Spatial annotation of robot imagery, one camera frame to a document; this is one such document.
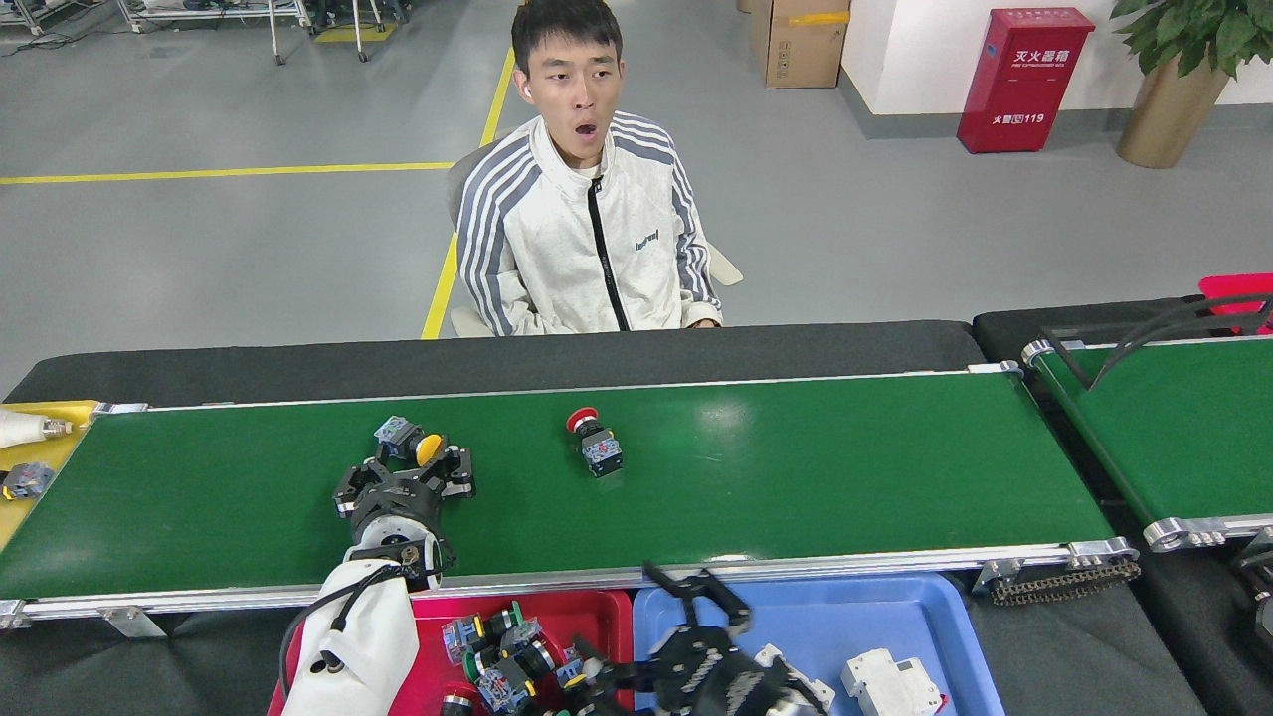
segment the plant pot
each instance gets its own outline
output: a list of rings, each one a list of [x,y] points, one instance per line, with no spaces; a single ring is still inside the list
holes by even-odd
[[[1228,75],[1207,60],[1183,78],[1179,68],[1178,55],[1144,76],[1118,143],[1123,159],[1151,169],[1175,167],[1228,84]]]

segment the gray floor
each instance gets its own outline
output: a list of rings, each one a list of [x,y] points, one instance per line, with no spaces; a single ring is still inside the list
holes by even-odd
[[[1273,270],[1269,107],[1220,112],[1171,171],[1114,154],[1118,113],[970,155],[881,139],[850,88],[763,89],[733,0],[612,6],[621,106],[671,130],[746,275],[719,289],[731,324],[971,320]],[[276,68],[257,20],[22,51],[0,59],[0,177],[452,162],[480,140],[513,8],[418,0],[368,64],[290,23]],[[126,27],[111,4],[52,29]],[[5,28],[0,55],[29,39]],[[533,111],[507,97],[502,127]],[[416,338],[451,234],[442,175],[0,185],[0,395],[66,353]]]

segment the black zipper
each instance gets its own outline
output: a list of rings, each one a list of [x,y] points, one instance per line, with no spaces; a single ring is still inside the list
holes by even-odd
[[[606,234],[601,231],[601,210],[597,209],[597,191],[601,189],[601,177],[593,177],[592,186],[588,187],[588,215],[592,217],[592,238],[597,242],[597,257],[601,259],[601,273],[606,276],[606,293],[610,294],[610,307],[615,310],[615,320],[619,321],[619,330],[628,331],[628,316],[624,315],[624,304],[619,301],[619,287],[615,284],[615,271],[610,269],[610,254],[606,252]]]

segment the cardboard box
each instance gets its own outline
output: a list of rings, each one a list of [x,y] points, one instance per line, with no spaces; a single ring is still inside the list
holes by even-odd
[[[835,87],[849,0],[755,0],[751,47],[766,88]]]

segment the man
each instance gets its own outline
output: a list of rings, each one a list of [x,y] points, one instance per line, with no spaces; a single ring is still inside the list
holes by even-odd
[[[671,138],[616,112],[626,66],[602,0],[527,0],[513,82],[540,116],[475,167],[460,274],[496,335],[721,325]]]

